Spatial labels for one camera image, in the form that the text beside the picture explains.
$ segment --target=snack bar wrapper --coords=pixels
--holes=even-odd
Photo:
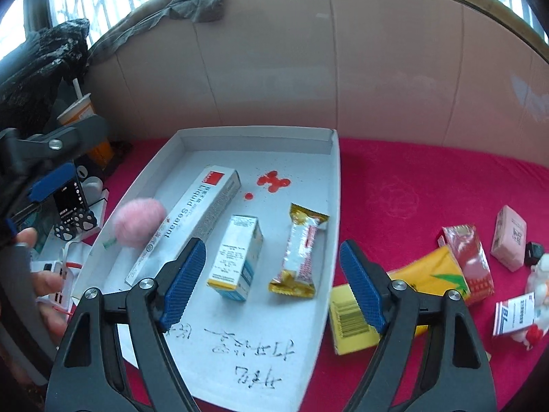
[[[443,227],[443,233],[437,241],[439,246],[448,244],[463,272],[471,291],[470,298],[466,300],[467,305],[494,293],[490,267],[474,225]]]
[[[314,297],[311,252],[319,225],[328,221],[328,216],[292,204],[290,207],[292,229],[282,261],[282,270],[269,283],[269,291],[297,297]]]

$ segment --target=pink fluffy ball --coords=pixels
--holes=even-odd
[[[114,218],[116,240],[131,248],[142,248],[166,218],[166,209],[154,198],[136,198],[125,204]]]

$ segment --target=beige wall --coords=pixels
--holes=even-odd
[[[452,0],[225,0],[214,23],[162,20],[92,66],[120,137],[303,125],[549,166],[549,65]]]

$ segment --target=red package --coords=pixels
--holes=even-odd
[[[474,225],[443,227],[437,240],[448,245],[456,258],[471,291],[467,305],[472,305],[494,293],[492,274]]]

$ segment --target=paper cup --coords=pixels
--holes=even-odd
[[[91,93],[86,94],[81,99],[73,103],[63,113],[61,113],[57,120],[61,125],[69,125],[80,119],[85,119],[95,114],[95,110],[90,100]],[[101,168],[105,168],[109,161],[113,158],[114,152],[108,141],[102,142],[97,147],[88,151],[88,156]]]

